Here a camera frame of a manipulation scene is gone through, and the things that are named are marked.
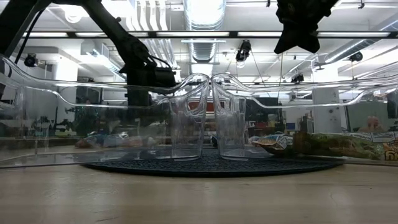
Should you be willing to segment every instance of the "table surface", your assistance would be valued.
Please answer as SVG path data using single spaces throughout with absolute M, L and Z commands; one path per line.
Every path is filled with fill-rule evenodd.
M 187 179 L 54 166 L 0 180 L 0 223 L 398 223 L 398 167 Z

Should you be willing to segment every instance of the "air duct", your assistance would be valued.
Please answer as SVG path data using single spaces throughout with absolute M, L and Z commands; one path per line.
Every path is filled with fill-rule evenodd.
M 373 27 L 375 31 L 398 31 L 398 13 Z M 325 63 L 335 63 L 380 41 L 380 39 L 352 40 L 325 57 Z
M 184 0 L 183 3 L 187 30 L 221 29 L 226 0 Z M 191 43 L 189 46 L 191 59 L 198 63 L 209 63 L 215 57 L 216 43 Z

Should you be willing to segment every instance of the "person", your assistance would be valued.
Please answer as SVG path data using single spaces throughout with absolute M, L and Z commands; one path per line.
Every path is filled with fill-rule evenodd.
M 375 116 L 368 116 L 368 125 L 358 129 L 358 132 L 383 132 L 385 131 L 381 126 L 379 119 Z

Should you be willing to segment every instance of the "clear plastic bin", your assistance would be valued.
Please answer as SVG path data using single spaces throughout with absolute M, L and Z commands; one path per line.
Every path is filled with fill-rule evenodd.
M 175 88 L 65 82 L 34 78 L 1 60 L 0 167 L 201 155 L 206 75 Z M 128 106 L 128 90 L 148 96 L 151 106 Z
M 398 139 L 398 128 L 396 128 L 398 124 L 398 75 L 340 82 L 258 83 L 246 86 L 231 75 L 219 74 L 211 78 L 211 85 L 215 104 L 218 149 L 224 158 L 264 158 L 287 152 L 274 150 L 275 148 L 271 147 L 265 150 L 264 147 L 260 147 L 256 142 L 264 136 L 273 136 L 273 138 L 283 136 L 285 139 L 279 140 L 284 142 L 277 147 L 285 147 L 283 144 L 292 144 L 294 136 L 298 137 L 303 133 L 324 133 L 356 136 L 381 143 L 380 147 L 386 150 L 397 151 L 393 152 L 395 159 L 391 159 L 387 151 L 385 155 L 382 151 L 378 154 L 380 156 L 380 159 L 377 158 L 378 161 L 377 159 L 374 161 L 353 159 L 349 156 L 338 158 L 344 162 L 366 161 L 369 164 L 398 165 L 398 144 L 396 144 L 398 141 L 395 140 Z M 394 112 L 392 107 L 395 108 L 396 119 L 391 115 Z M 322 156 L 322 153 L 316 156 L 319 155 L 321 156 L 316 157 L 317 159 L 327 157 Z

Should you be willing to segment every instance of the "black rubber mat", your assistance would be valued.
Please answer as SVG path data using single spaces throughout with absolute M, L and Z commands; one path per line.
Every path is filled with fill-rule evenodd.
M 202 157 L 194 161 L 157 159 L 101 162 L 84 166 L 110 172 L 167 177 L 253 177 L 297 174 L 329 169 L 338 165 L 340 164 L 329 161 L 300 161 L 278 158 L 234 161 L 220 158 L 216 149 L 204 149 Z

